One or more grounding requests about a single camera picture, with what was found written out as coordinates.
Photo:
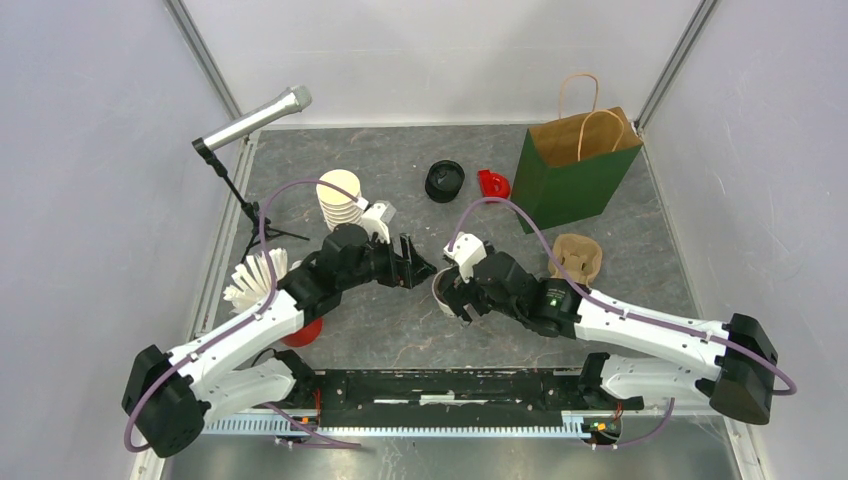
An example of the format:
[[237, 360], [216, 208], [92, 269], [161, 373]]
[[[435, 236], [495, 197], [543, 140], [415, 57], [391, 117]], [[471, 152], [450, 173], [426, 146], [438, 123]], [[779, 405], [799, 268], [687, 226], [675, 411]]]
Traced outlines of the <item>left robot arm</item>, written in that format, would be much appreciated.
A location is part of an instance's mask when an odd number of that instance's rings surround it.
[[156, 345], [135, 357], [122, 408], [128, 451], [168, 458], [188, 447], [206, 424], [263, 403], [306, 405], [313, 379], [282, 360], [240, 366], [259, 351], [323, 317], [345, 291], [376, 282], [413, 289], [436, 273], [410, 237], [390, 241], [355, 224], [328, 234], [319, 250], [277, 281], [272, 292], [201, 338], [169, 351]]

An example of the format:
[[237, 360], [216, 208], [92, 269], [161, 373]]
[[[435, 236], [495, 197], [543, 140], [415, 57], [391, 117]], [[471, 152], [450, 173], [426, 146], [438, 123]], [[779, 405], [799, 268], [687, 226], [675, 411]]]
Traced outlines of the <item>white paper coffee cup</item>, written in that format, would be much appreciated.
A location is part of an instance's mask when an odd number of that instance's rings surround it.
[[457, 267], [445, 268], [439, 271], [431, 285], [432, 295], [440, 310], [452, 318], [461, 318], [462, 280]]

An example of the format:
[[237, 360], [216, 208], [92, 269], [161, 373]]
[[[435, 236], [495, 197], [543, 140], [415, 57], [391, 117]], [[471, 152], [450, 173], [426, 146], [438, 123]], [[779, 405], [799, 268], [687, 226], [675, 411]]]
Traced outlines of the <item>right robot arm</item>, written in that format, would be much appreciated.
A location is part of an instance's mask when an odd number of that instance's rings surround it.
[[740, 422], [769, 423], [778, 353], [757, 319], [740, 313], [728, 322], [680, 317], [565, 279], [536, 278], [473, 235], [445, 246], [443, 254], [450, 266], [434, 282], [434, 294], [464, 321], [472, 312], [498, 312], [543, 337], [638, 352], [637, 358], [589, 355], [577, 382], [585, 405], [675, 398], [706, 403]]

